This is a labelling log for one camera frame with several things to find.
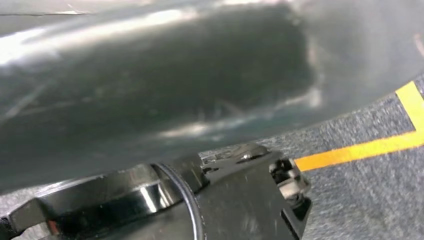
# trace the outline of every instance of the yellow painted line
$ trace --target yellow painted line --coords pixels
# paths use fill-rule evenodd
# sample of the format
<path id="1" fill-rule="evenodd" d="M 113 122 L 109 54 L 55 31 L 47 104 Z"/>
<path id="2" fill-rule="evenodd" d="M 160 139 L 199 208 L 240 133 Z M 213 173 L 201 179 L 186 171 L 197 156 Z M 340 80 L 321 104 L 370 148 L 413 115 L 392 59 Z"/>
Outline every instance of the yellow painted line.
<path id="1" fill-rule="evenodd" d="M 396 91 L 397 97 L 405 108 L 415 130 L 424 131 L 424 100 L 412 81 Z"/>
<path id="2" fill-rule="evenodd" d="M 423 97 L 414 82 L 408 83 L 396 93 L 416 131 L 305 156 L 296 160 L 299 169 L 308 171 L 424 146 Z"/>

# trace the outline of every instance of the scratch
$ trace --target scratch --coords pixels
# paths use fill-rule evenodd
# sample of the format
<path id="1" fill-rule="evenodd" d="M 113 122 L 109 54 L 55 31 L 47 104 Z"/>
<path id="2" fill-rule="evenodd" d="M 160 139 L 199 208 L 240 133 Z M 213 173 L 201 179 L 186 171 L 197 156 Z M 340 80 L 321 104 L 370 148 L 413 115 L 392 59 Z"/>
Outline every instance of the scratch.
<path id="1" fill-rule="evenodd" d="M 275 235 L 277 235 L 277 220 L 274 220 Z"/>
<path id="2" fill-rule="evenodd" d="M 68 3 L 67 0 L 63 0 L 63 1 L 71 9 L 71 11 L 66 11 L 64 13 L 67 13 L 67 14 L 79 14 L 80 13 L 80 11 L 76 10 L 70 3 Z"/>
<path id="3" fill-rule="evenodd" d="M 13 107 L 11 107 L 2 118 L 0 118 L 0 125 L 3 125 L 9 119 L 14 118 L 18 115 L 22 109 L 32 103 L 36 98 L 38 98 L 41 93 L 46 89 L 47 84 L 40 85 L 31 91 L 28 95 L 24 96 L 20 101 L 17 102 Z"/>
<path id="4" fill-rule="evenodd" d="M 413 36 L 413 39 L 415 41 L 416 49 L 418 49 L 421 56 L 424 57 L 424 45 L 423 45 L 423 41 L 421 40 L 421 35 L 417 33 Z"/>
<path id="5" fill-rule="evenodd" d="M 74 101 L 58 102 L 58 103 L 53 104 L 53 105 L 50 105 L 50 106 L 36 107 L 36 108 L 32 108 L 32 109 L 21 111 L 19 113 L 19 116 L 25 116 L 25 115 L 31 115 L 31 114 L 38 114 L 38 113 L 50 111 L 52 109 L 60 109 L 60 108 L 69 107 L 69 106 L 72 106 L 72 105 L 75 105 L 75 104 L 77 104 L 77 103 L 74 102 Z"/>

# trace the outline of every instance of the scuff mark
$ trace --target scuff mark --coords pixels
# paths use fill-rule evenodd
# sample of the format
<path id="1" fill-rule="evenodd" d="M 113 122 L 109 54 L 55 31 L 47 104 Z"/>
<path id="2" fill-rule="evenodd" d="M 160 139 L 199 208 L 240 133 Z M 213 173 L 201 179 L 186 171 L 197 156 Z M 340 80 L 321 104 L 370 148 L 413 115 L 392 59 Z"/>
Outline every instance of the scuff mark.
<path id="1" fill-rule="evenodd" d="M 227 109 L 230 113 L 236 115 L 236 116 L 241 116 L 243 115 L 243 110 L 239 107 L 237 107 L 235 104 L 224 100 L 224 99 L 220 99 L 218 98 L 216 100 L 217 103 L 219 103 L 220 105 L 222 105 L 225 109 Z"/>
<path id="2" fill-rule="evenodd" d="M 418 52 L 424 58 L 424 44 L 423 44 L 423 41 L 421 39 L 421 35 L 419 33 L 415 34 L 413 36 L 413 40 L 415 42 L 416 49 L 418 49 Z"/>

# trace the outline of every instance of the gray textured floor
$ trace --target gray textured floor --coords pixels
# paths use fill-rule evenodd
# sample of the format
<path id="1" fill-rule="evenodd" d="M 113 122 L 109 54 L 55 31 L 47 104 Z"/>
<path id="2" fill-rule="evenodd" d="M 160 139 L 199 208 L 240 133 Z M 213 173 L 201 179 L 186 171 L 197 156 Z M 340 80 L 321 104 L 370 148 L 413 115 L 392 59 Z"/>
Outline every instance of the gray textured floor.
<path id="1" fill-rule="evenodd" d="M 423 94 L 423 78 L 415 83 Z M 258 142 L 298 158 L 413 130 L 392 94 L 338 119 Z M 424 146 L 305 174 L 314 206 L 304 240 L 424 239 Z M 26 189 L 0 197 L 0 212 L 33 193 Z"/>

